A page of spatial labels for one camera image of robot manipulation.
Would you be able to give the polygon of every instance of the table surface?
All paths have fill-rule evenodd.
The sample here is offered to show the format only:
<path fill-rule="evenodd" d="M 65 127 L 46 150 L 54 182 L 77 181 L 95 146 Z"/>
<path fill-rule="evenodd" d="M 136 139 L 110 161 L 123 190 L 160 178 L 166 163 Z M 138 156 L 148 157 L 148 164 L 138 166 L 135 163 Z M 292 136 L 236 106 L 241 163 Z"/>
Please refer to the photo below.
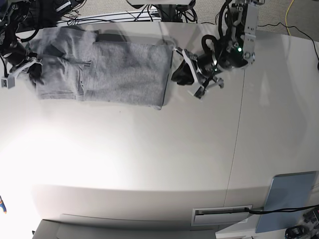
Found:
<path fill-rule="evenodd" d="M 101 40 L 173 41 L 192 52 L 201 51 L 203 35 L 218 35 L 210 24 L 81 28 L 98 30 Z M 172 68 L 181 60 L 174 54 Z M 161 111 L 39 101 L 24 82 L 1 89 L 6 216 L 190 221 L 193 208 L 262 206 L 275 175 L 319 170 L 317 63 L 310 41 L 258 32 L 254 65 L 223 73 L 225 88 L 203 102 L 171 82 Z"/>

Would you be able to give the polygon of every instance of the floor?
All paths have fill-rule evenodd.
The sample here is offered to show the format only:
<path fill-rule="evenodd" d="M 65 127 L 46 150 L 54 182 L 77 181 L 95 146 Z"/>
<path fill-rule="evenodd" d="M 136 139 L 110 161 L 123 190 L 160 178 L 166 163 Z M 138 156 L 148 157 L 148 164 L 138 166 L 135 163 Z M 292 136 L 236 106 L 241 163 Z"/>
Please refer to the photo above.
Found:
<path fill-rule="evenodd" d="M 213 22 L 216 14 L 224 0 L 197 0 L 195 10 L 199 22 Z M 260 7 L 259 24 L 285 23 L 285 15 L 291 0 L 266 0 Z M 134 10 L 126 0 L 87 0 L 86 4 L 80 9 L 83 16 L 102 14 L 108 12 L 119 12 Z M 295 0 L 289 15 L 288 25 L 295 25 L 301 31 L 311 36 L 315 41 L 319 41 L 319 1 L 315 0 Z M 287 34 L 283 26 L 266 26 L 260 28 L 266 31 Z M 290 28 L 292 36 L 307 38 L 294 28 Z"/>

